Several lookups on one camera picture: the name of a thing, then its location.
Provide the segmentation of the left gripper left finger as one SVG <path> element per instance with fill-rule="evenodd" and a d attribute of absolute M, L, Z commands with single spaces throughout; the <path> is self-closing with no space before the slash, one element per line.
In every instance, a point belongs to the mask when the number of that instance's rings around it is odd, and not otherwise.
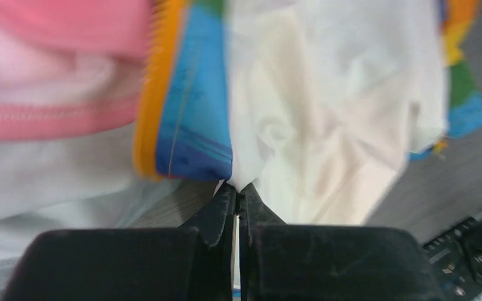
<path fill-rule="evenodd" d="M 231 300 L 236 192 L 223 184 L 177 228 L 38 235 L 3 300 Z"/>

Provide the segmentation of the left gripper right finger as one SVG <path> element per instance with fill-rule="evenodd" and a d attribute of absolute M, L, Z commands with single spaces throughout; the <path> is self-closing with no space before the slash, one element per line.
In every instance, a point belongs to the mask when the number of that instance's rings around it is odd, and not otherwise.
<path fill-rule="evenodd" d="M 444 300 L 418 241 L 396 228 L 291 225 L 253 186 L 238 197 L 242 300 Z"/>

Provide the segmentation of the rainbow striped zip jacket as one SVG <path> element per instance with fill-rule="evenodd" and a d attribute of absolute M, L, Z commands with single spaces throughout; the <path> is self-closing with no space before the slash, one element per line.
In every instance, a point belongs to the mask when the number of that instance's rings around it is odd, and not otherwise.
<path fill-rule="evenodd" d="M 482 128 L 480 1 L 156 1 L 134 166 L 253 184 L 288 223 L 364 223 Z"/>

